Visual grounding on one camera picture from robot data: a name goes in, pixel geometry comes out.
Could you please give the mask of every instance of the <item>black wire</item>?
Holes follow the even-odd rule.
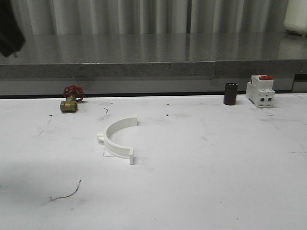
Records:
[[[74,195],[74,194],[78,191],[78,189],[79,189],[79,187],[80,187],[80,183],[81,183],[81,180],[79,181],[79,184],[78,184],[78,186],[77,186],[76,191],[74,191],[72,194],[70,194],[70,195],[68,195],[68,196],[63,196],[63,197],[56,197],[56,199],[67,198],[67,197],[70,197],[70,196]]]

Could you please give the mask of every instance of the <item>white container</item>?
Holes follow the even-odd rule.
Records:
[[[300,35],[307,35],[307,0],[289,0],[284,28]]]

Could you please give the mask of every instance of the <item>red handwheel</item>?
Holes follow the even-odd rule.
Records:
[[[83,100],[84,92],[83,92],[82,87],[71,85],[71,86],[65,87],[63,95],[66,98],[68,98],[71,95],[75,95],[75,97],[78,98],[77,102],[80,102]]]

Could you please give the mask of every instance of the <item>semicircular plastic clamp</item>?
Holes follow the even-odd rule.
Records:
[[[105,143],[105,148],[108,150],[108,152],[116,157],[129,159],[130,164],[133,164],[133,147],[116,144],[110,140],[110,136],[120,129],[133,126],[138,126],[137,115],[118,120],[107,126],[103,133],[97,134],[98,140]]]

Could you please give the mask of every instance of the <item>black cylinder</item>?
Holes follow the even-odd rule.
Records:
[[[236,84],[236,83],[226,83],[226,85],[225,85],[225,95],[224,95],[224,104],[235,105],[237,93],[238,93],[238,84]]]

